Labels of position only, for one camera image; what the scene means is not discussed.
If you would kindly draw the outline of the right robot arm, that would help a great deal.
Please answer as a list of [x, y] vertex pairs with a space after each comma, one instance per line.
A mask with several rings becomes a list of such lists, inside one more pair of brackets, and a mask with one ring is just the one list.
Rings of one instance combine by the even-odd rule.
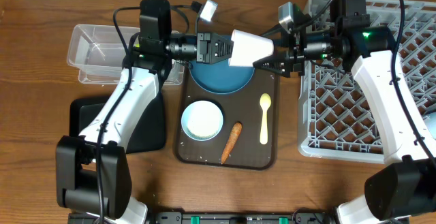
[[366, 0], [329, 0], [334, 28], [307, 33], [314, 17], [287, 3], [279, 8], [283, 52], [253, 66], [283, 77], [304, 74], [307, 61], [339, 58], [362, 89], [383, 145], [385, 168], [368, 178], [364, 194], [341, 204], [333, 223], [401, 223], [435, 211], [435, 139], [404, 79], [401, 36], [371, 25]]

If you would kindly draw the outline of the light blue rice bowl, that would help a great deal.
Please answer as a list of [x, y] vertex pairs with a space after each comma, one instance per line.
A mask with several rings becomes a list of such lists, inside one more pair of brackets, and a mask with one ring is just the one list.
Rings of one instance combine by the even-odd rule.
[[223, 127], [223, 112], [211, 101], [200, 100], [189, 104], [181, 115], [181, 128], [192, 140], [207, 141]]

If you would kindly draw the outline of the yellow plastic spoon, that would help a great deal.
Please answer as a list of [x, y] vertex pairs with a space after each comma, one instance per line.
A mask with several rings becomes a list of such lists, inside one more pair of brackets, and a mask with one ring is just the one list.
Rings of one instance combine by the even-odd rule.
[[260, 143], [265, 145], [268, 143], [268, 109], [271, 105], [271, 98], [268, 93], [264, 93], [260, 97], [260, 107], [262, 109], [262, 122], [260, 128]]

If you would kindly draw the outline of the pink white cup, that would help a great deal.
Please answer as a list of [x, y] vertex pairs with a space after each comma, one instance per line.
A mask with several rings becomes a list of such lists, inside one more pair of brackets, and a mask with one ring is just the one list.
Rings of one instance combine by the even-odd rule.
[[253, 67], [254, 62], [269, 57], [275, 50], [271, 39], [244, 31], [233, 30], [231, 40], [232, 56], [228, 59], [231, 67]]

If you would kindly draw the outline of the light blue cup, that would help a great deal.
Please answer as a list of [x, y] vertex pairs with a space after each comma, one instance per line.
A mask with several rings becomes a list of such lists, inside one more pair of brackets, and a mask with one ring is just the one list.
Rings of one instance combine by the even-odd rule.
[[425, 115], [423, 120], [432, 137], [436, 139], [436, 112]]

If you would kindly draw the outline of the dark blue plate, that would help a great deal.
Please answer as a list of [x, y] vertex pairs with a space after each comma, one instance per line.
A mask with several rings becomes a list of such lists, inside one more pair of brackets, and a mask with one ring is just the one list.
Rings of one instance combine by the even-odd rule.
[[229, 66], [227, 59], [212, 65], [192, 61], [190, 74], [204, 90], [215, 94], [230, 94], [249, 83], [254, 68]]

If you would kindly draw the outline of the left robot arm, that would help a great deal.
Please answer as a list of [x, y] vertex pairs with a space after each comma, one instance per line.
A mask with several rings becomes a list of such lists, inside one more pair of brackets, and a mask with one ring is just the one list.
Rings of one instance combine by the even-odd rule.
[[99, 114], [77, 136], [56, 147], [57, 203], [88, 223], [145, 223], [148, 209], [131, 194], [128, 153], [140, 138], [166, 141], [161, 89], [173, 61], [215, 64], [231, 57], [228, 37], [172, 32], [168, 0], [142, 0], [139, 32], [123, 40], [118, 85]]

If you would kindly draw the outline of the orange carrot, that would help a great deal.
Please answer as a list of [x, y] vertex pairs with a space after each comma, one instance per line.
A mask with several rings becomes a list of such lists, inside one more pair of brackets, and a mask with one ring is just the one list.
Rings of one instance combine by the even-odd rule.
[[232, 127], [231, 132], [229, 134], [228, 141], [227, 141], [225, 148], [221, 154], [221, 161], [220, 161], [221, 164], [224, 164], [227, 161], [228, 157], [230, 156], [230, 153], [232, 152], [232, 150], [233, 150], [233, 148], [234, 148], [234, 146], [239, 138], [239, 135], [242, 131], [242, 128], [243, 128], [243, 125], [240, 122], [235, 123], [234, 126]]

